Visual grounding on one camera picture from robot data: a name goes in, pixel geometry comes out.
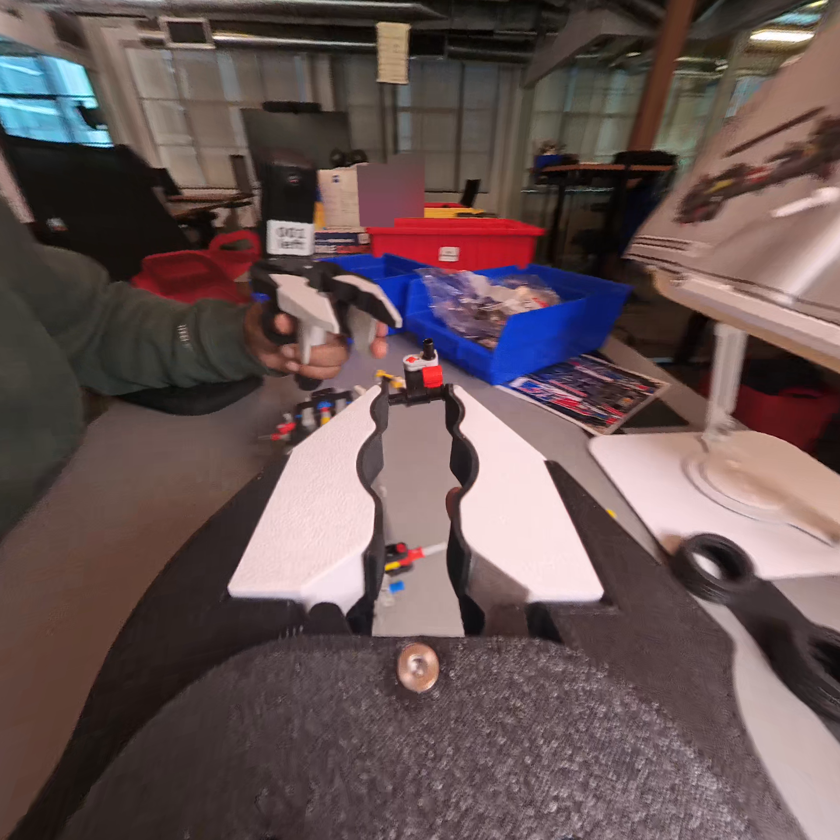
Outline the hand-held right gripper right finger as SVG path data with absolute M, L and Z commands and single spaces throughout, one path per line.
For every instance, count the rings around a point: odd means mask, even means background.
M 450 502 L 447 572 L 466 635 L 494 613 L 600 602 L 605 590 L 535 447 L 460 385 L 445 387 Z

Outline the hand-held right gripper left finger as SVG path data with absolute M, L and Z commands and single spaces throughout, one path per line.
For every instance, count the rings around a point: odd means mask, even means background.
M 292 450 L 227 584 L 234 599 L 337 606 L 370 634 L 384 576 L 387 385 L 373 385 Z

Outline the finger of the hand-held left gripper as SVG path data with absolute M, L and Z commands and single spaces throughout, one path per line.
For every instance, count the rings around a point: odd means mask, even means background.
M 297 321 L 299 335 L 342 332 L 331 298 L 313 287 L 306 277 L 271 272 L 270 281 L 278 309 Z
M 333 276 L 333 297 L 347 310 L 354 308 L 389 329 L 403 328 L 403 316 L 384 290 L 372 280 L 352 272 Z

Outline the small red grey lego assembly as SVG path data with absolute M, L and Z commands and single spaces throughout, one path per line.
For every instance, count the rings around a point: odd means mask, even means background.
M 452 399 L 452 390 L 445 383 L 445 373 L 433 339 L 426 338 L 421 350 L 404 356 L 402 363 L 403 385 L 388 395 L 389 406 L 446 403 Z

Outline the grey lego car chassis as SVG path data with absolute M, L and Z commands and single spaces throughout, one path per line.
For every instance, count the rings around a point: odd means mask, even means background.
M 334 418 L 350 409 L 358 401 L 366 398 L 372 392 L 370 402 L 362 407 L 369 412 L 371 405 L 378 398 L 382 385 L 388 386 L 390 396 L 404 395 L 406 374 L 393 374 L 378 370 L 374 375 L 375 383 L 372 388 L 356 385 L 352 389 L 338 390 L 330 387 L 315 391 L 309 399 L 298 403 L 291 412 L 284 412 L 279 423 L 268 433 L 258 434 L 256 441 L 266 444 L 277 444 L 286 451 L 303 443 Z

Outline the person's left forearm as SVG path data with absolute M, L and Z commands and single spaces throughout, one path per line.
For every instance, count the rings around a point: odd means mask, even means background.
M 37 243 L 5 201 L 1 215 L 5 349 L 56 351 L 80 385 L 110 395 L 269 374 L 248 346 L 246 305 L 112 282 L 94 260 Z

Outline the pile of small lego pins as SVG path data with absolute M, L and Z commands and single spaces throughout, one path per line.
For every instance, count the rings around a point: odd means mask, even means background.
M 386 545 L 382 593 L 393 596 L 404 592 L 403 577 L 409 574 L 418 562 L 444 553 L 446 549 L 446 542 L 415 548 L 408 547 L 404 542 Z

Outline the clear bags of lego parts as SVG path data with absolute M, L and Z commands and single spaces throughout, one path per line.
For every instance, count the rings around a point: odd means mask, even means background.
M 540 278 L 507 274 L 492 279 L 474 271 L 416 269 L 429 297 L 430 309 L 463 339 L 495 350 L 513 316 L 561 304 L 562 297 Z

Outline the black lego tire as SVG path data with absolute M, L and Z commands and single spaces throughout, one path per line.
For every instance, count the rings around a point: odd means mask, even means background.
M 810 621 L 772 583 L 755 576 L 729 581 L 726 590 L 726 606 L 780 682 L 818 717 L 838 724 L 838 631 Z
M 690 594 L 719 605 L 734 602 L 759 580 L 747 553 L 716 533 L 682 539 L 668 567 Z

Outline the lego instruction booklet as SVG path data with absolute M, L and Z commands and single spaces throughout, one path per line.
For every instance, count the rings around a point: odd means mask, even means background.
M 752 96 L 624 256 L 838 323 L 838 16 Z

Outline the person's left hand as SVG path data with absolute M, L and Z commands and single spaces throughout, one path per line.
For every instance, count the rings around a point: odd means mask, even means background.
M 288 375 L 300 375 L 313 380 L 327 381 L 341 373 L 350 358 L 350 346 L 346 337 L 328 333 L 323 343 L 310 351 L 309 364 L 302 362 L 300 348 L 296 343 L 276 344 L 263 330 L 263 315 L 266 310 L 259 303 L 252 303 L 245 315 L 245 342 L 248 350 L 267 369 Z M 274 330 L 280 334 L 298 335 L 298 321 L 285 313 L 274 317 Z M 376 323 L 370 354 L 377 360 L 385 357 L 389 328 L 382 322 Z

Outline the small blue plastic bin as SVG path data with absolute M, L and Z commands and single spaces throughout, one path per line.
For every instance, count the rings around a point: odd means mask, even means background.
M 383 289 L 403 317 L 406 315 L 406 301 L 411 283 L 419 278 L 419 270 L 428 268 L 422 262 L 390 254 L 381 257 L 370 254 L 330 255 L 320 258 L 319 261 L 333 263 L 373 281 Z

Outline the white cardboard box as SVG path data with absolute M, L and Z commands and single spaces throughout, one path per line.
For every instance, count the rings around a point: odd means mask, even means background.
M 361 229 L 358 165 L 318 171 L 323 228 Z

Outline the black monitor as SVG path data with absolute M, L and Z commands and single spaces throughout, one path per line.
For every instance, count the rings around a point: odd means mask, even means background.
M 242 108 L 239 114 L 254 188 L 262 184 L 261 169 L 267 161 L 318 172 L 332 168 L 332 152 L 349 153 L 353 148 L 350 121 L 344 112 L 268 112 Z

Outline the grey flat board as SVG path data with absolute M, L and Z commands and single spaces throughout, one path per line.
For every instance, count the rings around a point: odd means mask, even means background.
M 424 218 L 424 154 L 397 154 L 386 163 L 358 164 L 355 171 L 363 228 L 390 228 L 399 218 Z

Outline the red tote bag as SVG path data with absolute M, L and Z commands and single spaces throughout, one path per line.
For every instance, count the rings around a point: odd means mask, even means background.
M 143 258 L 130 285 L 184 303 L 203 299 L 244 303 L 251 298 L 250 268 L 261 256 L 256 232 L 220 233 L 205 249 Z

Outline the red plastic bin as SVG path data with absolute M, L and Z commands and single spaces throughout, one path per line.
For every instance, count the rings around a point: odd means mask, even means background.
M 544 229 L 499 217 L 399 218 L 368 227 L 375 257 L 399 256 L 448 270 L 526 267 Z

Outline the white book stand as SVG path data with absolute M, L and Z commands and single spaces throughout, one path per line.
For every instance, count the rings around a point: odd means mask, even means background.
M 652 537 L 736 543 L 766 580 L 838 576 L 839 478 L 777 437 L 736 428 L 747 333 L 717 323 L 700 433 L 600 437 L 591 452 Z

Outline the printed instruction booklet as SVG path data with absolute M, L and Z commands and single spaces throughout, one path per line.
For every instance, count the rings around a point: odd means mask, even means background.
M 669 383 L 582 354 L 498 388 L 589 434 L 606 436 L 665 394 Z

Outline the hanging paper sheet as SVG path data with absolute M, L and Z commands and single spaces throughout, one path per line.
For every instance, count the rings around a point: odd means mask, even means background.
M 375 25 L 376 80 L 380 84 L 408 84 L 411 25 L 380 21 Z

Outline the large blue plastic bin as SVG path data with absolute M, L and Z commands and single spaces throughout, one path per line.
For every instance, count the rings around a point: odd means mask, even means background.
M 409 283 L 403 326 L 417 341 L 434 341 L 443 361 L 491 385 L 503 385 L 580 354 L 599 350 L 611 334 L 631 295 L 626 284 L 535 264 L 524 269 L 484 269 L 489 280 L 535 277 L 551 288 L 560 302 L 549 308 L 512 315 L 497 346 L 488 349 L 452 330 L 433 311 L 424 281 Z

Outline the black office chair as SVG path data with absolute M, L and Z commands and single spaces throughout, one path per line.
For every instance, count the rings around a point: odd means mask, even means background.
M 127 146 L 2 133 L 2 149 L 40 244 L 87 256 L 115 281 L 134 278 L 147 256 L 192 248 L 154 193 L 151 169 Z

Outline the potted plant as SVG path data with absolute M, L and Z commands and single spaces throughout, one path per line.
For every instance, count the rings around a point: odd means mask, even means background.
M 549 169 L 563 165 L 577 165 L 577 154 L 567 153 L 561 143 L 544 140 L 538 143 L 532 159 L 532 173 L 540 175 Z

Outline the window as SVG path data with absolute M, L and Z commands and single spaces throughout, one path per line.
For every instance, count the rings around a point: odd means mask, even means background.
M 13 137 L 97 148 L 113 145 L 87 70 L 61 58 L 2 55 L 1 121 Z

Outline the black desk with wooden top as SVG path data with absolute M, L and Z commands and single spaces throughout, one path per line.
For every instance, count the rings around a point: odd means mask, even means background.
M 594 273 L 601 276 L 608 263 L 621 256 L 661 193 L 669 189 L 678 162 L 677 155 L 662 150 L 625 150 L 615 154 L 609 163 L 580 161 L 577 165 L 554 167 L 540 175 L 534 175 L 531 166 L 528 173 L 533 184 L 554 189 L 555 194 L 542 256 L 552 266 L 560 267 L 560 222 L 567 195 L 590 187 L 607 190 L 609 197 L 602 225 L 584 238 L 592 246 L 589 254 L 594 256 Z

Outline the red crate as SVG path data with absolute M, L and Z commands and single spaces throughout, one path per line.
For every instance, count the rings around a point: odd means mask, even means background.
M 811 454 L 838 410 L 838 393 L 827 389 L 796 386 L 771 394 L 741 384 L 733 415 L 747 429 Z

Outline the person's green sweater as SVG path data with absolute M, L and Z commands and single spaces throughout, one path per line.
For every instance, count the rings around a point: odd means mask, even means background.
M 66 353 L 24 303 L 2 306 L 1 533 L 18 524 L 77 450 L 86 424 Z

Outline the brown wooden post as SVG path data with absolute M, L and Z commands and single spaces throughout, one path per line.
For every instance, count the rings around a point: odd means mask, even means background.
M 672 78 L 695 12 L 695 1 L 668 1 L 665 18 L 655 42 L 653 64 L 647 74 L 643 95 L 626 148 L 651 151 L 665 114 Z

